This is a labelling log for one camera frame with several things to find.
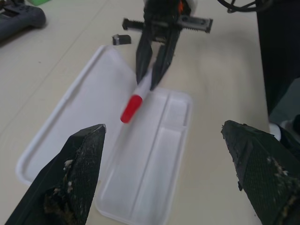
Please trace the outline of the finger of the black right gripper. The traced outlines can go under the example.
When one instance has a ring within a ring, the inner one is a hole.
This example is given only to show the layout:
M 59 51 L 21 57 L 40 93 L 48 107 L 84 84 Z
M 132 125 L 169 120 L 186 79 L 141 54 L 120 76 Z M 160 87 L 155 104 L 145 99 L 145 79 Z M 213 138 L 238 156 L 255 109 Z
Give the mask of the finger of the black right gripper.
M 142 35 L 139 41 L 138 48 L 136 50 L 136 81 L 140 83 L 150 65 L 150 60 L 152 58 L 153 50 L 152 50 L 152 41 L 153 41 L 153 33 L 152 26 L 145 25 L 142 30 Z
M 152 70 L 152 80 L 150 90 L 154 90 L 162 80 L 166 71 L 172 63 L 176 44 L 180 37 L 181 29 L 170 28 L 166 31 L 166 40 L 160 46 L 156 61 Z

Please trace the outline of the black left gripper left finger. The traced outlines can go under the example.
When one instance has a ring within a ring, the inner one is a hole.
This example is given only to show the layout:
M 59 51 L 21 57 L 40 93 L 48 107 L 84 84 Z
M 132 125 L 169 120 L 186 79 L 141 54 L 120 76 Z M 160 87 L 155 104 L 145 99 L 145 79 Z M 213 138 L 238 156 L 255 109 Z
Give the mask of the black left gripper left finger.
M 96 191 L 106 127 L 71 135 L 39 172 L 7 225 L 84 225 Z

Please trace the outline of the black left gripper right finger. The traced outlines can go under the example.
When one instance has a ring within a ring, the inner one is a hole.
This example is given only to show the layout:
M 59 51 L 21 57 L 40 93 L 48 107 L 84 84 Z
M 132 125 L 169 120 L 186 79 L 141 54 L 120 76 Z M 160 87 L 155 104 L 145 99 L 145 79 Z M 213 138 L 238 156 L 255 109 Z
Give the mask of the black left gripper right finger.
M 274 135 L 228 120 L 221 133 L 247 194 L 263 225 L 300 223 L 300 144 L 283 132 Z

